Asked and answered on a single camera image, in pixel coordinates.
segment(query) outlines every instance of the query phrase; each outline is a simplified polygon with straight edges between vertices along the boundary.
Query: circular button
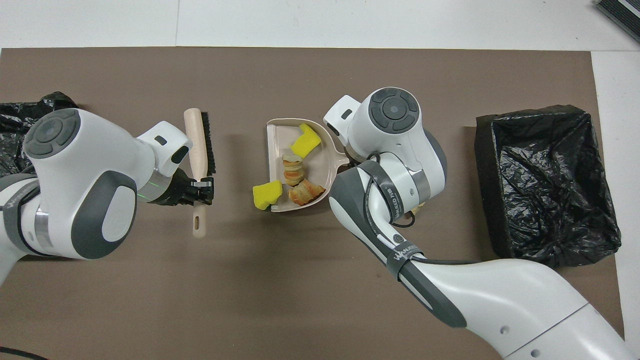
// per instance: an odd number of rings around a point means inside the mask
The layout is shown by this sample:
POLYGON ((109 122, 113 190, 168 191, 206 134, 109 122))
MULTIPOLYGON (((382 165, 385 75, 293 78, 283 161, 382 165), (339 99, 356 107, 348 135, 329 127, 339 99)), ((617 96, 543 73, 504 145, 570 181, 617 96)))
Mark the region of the circular button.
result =
POLYGON ((401 119, 406 114, 406 102, 400 98, 393 97, 382 105, 382 112, 390 119, 401 119))
POLYGON ((50 142, 55 139, 62 130, 62 122, 58 119, 49 119, 36 129, 36 139, 39 142, 50 142))

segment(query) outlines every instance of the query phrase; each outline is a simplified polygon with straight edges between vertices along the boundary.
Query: wooden handle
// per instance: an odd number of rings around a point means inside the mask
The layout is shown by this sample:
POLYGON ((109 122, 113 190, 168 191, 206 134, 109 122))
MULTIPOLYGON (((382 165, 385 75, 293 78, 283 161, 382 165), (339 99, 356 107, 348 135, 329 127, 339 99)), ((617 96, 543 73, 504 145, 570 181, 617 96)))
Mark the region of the wooden handle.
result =
MULTIPOLYGON (((196 181, 207 175, 207 146, 204 140, 204 127, 200 109, 191 108, 184 112, 184 128, 187 136, 193 142, 189 151, 191 172, 196 181)), ((193 204, 193 236, 203 238, 207 234, 206 205, 196 202, 193 204)))

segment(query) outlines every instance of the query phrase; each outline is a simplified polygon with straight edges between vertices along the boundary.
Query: black bristles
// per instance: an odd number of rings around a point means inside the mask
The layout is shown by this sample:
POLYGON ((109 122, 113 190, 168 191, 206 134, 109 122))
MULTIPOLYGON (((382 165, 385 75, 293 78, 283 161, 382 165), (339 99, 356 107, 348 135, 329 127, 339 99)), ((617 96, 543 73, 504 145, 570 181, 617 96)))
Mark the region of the black bristles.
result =
POLYGON ((209 127, 209 114, 202 112, 202 127, 204 128, 204 143, 207 147, 207 176, 216 173, 216 161, 213 158, 213 146, 211 145, 211 129, 209 127))

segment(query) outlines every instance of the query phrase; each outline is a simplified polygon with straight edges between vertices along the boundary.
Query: white tile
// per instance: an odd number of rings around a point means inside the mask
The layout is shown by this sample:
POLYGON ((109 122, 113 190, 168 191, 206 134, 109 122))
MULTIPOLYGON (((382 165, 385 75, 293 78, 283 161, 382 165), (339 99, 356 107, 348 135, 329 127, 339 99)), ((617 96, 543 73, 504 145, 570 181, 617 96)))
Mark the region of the white tile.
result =
POLYGON ((177 45, 640 50, 592 0, 181 0, 177 45))
POLYGON ((178 0, 0 1, 0 47, 173 46, 178 0))
POLYGON ((625 337, 640 358, 640 52, 593 52, 607 182, 622 232, 616 254, 625 337))

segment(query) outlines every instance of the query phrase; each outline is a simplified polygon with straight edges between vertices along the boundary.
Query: yellow object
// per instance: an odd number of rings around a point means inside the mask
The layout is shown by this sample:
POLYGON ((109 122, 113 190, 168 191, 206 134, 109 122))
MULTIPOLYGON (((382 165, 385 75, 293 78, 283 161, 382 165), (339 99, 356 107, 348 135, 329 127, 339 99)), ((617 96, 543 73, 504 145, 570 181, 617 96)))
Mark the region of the yellow object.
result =
POLYGON ((282 195, 282 183, 272 181, 270 183, 253 187, 253 204, 260 210, 265 210, 269 205, 273 205, 282 195))
POLYGON ((291 150, 304 159, 320 144, 320 136, 307 124, 300 124, 300 129, 302 129, 302 135, 291 145, 291 150))

